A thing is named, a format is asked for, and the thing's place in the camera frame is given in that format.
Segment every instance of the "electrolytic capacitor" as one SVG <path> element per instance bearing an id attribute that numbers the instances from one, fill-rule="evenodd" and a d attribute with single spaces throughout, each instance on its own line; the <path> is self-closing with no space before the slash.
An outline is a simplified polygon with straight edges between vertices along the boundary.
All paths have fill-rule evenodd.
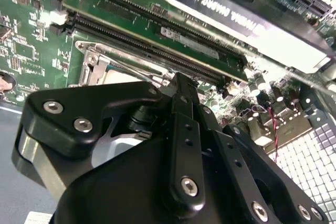
<path id="1" fill-rule="evenodd" d="M 265 109 L 269 108 L 271 105 L 269 96 L 265 92 L 260 92 L 260 94 L 257 96 L 257 101 L 258 104 L 263 106 Z"/>
<path id="2" fill-rule="evenodd" d="M 258 116 L 259 116 L 259 113 L 258 112 L 253 112 L 252 110 L 249 111 L 246 115 L 248 121 L 251 121 L 251 120 L 253 120 L 253 118 L 256 118 Z"/>
<path id="3" fill-rule="evenodd" d="M 225 101 L 230 101 L 230 100 L 232 100 L 233 95 L 229 94 L 229 92 L 227 91 L 227 89 L 224 89 L 224 90 L 223 90 L 223 93 L 222 93 L 222 98 L 223 98 Z"/>
<path id="4" fill-rule="evenodd" d="M 227 118 L 222 118 L 220 122 L 221 122 L 220 123 L 221 126 L 225 126 L 226 124 L 229 124 L 229 120 Z"/>
<path id="5" fill-rule="evenodd" d="M 242 100 L 236 107 L 236 112 L 238 116 L 245 116 L 249 112 L 250 103 L 246 100 Z"/>
<path id="6" fill-rule="evenodd" d="M 296 90 L 290 89 L 288 91 L 289 101 L 291 104 L 296 104 L 299 102 L 299 94 Z"/>
<path id="7" fill-rule="evenodd" d="M 251 95 L 253 95 L 254 97 L 258 96 L 260 94 L 260 90 L 258 89 L 257 85 L 254 83 L 250 83 L 248 85 L 248 87 L 250 88 L 250 93 Z"/>
<path id="8" fill-rule="evenodd" d="M 256 85 L 257 85 L 257 87 L 258 87 L 259 90 L 265 90 L 267 88 L 266 81 L 264 80 L 263 77 L 259 77 L 256 80 Z"/>
<path id="9" fill-rule="evenodd" d="M 281 102 L 281 101 L 284 100 L 284 97 L 282 96 L 281 91 L 280 91 L 279 88 L 272 87 L 272 91 L 273 91 L 273 94 L 274 94 L 275 99 L 277 100 L 277 102 Z"/>

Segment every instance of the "motherboard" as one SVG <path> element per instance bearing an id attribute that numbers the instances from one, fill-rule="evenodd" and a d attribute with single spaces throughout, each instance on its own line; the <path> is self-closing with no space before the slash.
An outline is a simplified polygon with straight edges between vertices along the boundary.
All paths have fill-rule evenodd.
<path id="1" fill-rule="evenodd" d="M 323 46 L 311 52 L 320 57 L 323 51 L 328 56 L 318 60 L 323 64 L 336 49 L 336 0 L 259 0 L 263 6 L 252 7 L 257 0 L 239 1 L 274 19 L 293 20 L 290 26 L 304 27 L 302 40 L 316 33 L 316 45 Z M 195 11 L 197 2 L 205 9 Z M 218 14 L 230 17 L 228 26 L 237 29 L 216 25 Z M 277 39 L 266 40 L 269 48 L 259 48 L 262 41 L 251 38 L 267 26 L 215 0 L 0 0 L 1 100 L 23 106 L 30 93 L 42 89 L 127 81 L 160 88 L 182 72 L 195 81 L 200 101 L 221 124 L 248 123 L 267 113 L 264 102 L 284 100 L 285 125 L 300 115 L 292 104 L 299 88 L 293 74 L 316 85 L 323 80 L 317 69 L 301 68 L 305 62 L 289 66 L 285 51 L 270 59 L 269 48 L 300 57 L 310 51 L 287 40 L 285 25 Z M 307 64 L 311 58 L 307 55 Z"/>

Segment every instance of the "black bracket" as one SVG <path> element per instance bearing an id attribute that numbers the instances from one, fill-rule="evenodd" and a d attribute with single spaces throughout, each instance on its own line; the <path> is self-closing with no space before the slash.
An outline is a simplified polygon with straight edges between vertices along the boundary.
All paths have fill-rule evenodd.
<path id="1" fill-rule="evenodd" d="M 51 224 L 328 223 L 239 127 L 222 131 L 194 84 L 177 73 L 171 98 L 146 82 L 31 94 L 13 162 L 49 190 L 59 183 Z M 92 168 L 106 118 L 108 137 L 151 139 Z"/>

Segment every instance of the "capacitor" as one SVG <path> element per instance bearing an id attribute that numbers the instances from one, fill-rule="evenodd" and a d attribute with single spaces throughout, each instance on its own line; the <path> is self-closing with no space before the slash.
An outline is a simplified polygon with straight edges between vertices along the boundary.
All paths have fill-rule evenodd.
<path id="1" fill-rule="evenodd" d="M 256 85 L 257 85 L 259 90 L 265 90 L 267 88 L 266 81 L 264 80 L 263 77 L 257 78 Z"/>
<path id="2" fill-rule="evenodd" d="M 253 116 L 254 118 L 257 118 L 257 117 L 259 116 L 259 112 L 253 112 L 252 116 Z"/>
<path id="3" fill-rule="evenodd" d="M 251 83 L 251 84 L 248 85 L 248 87 L 250 88 L 251 95 L 253 95 L 254 97 L 256 97 L 260 94 L 260 90 L 258 89 L 256 84 Z"/>
<path id="4" fill-rule="evenodd" d="M 288 91 L 289 101 L 292 105 L 299 102 L 299 94 L 296 90 L 290 89 Z"/>
<path id="5" fill-rule="evenodd" d="M 222 98 L 223 98 L 225 101 L 230 101 L 230 100 L 232 100 L 233 95 L 229 94 L 229 92 L 227 91 L 227 89 L 224 89 L 224 90 L 223 90 L 223 93 L 222 93 Z"/>
<path id="6" fill-rule="evenodd" d="M 227 87 L 229 94 L 236 96 L 239 94 L 239 86 L 235 82 L 231 82 Z"/>
<path id="7" fill-rule="evenodd" d="M 242 100 L 236 107 L 236 112 L 238 116 L 245 116 L 250 112 L 250 103 L 246 100 Z"/>
<path id="8" fill-rule="evenodd" d="M 277 100 L 277 102 L 282 102 L 284 100 L 284 97 L 282 96 L 281 91 L 280 91 L 279 88 L 272 87 L 272 91 L 273 91 L 273 94 L 274 94 L 275 99 Z"/>
<path id="9" fill-rule="evenodd" d="M 211 102 L 210 102 L 210 106 L 211 107 L 213 107 L 213 106 L 217 106 L 218 105 L 218 101 L 217 100 L 212 100 Z"/>
<path id="10" fill-rule="evenodd" d="M 222 120 L 220 121 L 220 125 L 225 126 L 226 124 L 229 124 L 229 120 L 227 118 L 222 118 Z"/>
<path id="11" fill-rule="evenodd" d="M 251 121 L 251 120 L 253 120 L 253 111 L 249 111 L 248 113 L 247 113 L 247 115 L 246 115 L 246 117 L 247 117 L 247 120 L 248 121 Z"/>
<path id="12" fill-rule="evenodd" d="M 263 106 L 265 109 L 271 106 L 269 96 L 265 92 L 260 92 L 260 94 L 257 96 L 257 101 L 258 101 L 258 104 L 260 106 Z"/>

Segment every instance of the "black plastic mount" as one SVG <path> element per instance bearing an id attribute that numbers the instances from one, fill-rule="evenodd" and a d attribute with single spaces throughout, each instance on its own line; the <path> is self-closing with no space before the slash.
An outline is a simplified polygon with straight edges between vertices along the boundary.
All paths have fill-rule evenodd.
<path id="1" fill-rule="evenodd" d="M 105 118 L 113 118 L 112 135 L 129 132 L 139 108 L 152 113 L 143 117 L 142 127 L 156 125 L 146 126 L 152 129 L 150 140 L 75 179 L 51 224 L 328 223 L 322 210 L 239 127 L 228 125 L 222 131 L 214 113 L 200 104 L 192 80 L 177 73 L 172 85 L 172 97 L 146 82 L 30 95 L 13 152 L 13 162 L 26 176 L 23 163 L 29 162 L 18 150 L 23 131 L 59 159 L 79 162 L 104 134 Z M 48 101 L 59 102 L 63 111 L 48 113 Z M 73 125 L 77 118 L 88 119 L 92 130 L 78 132 Z"/>

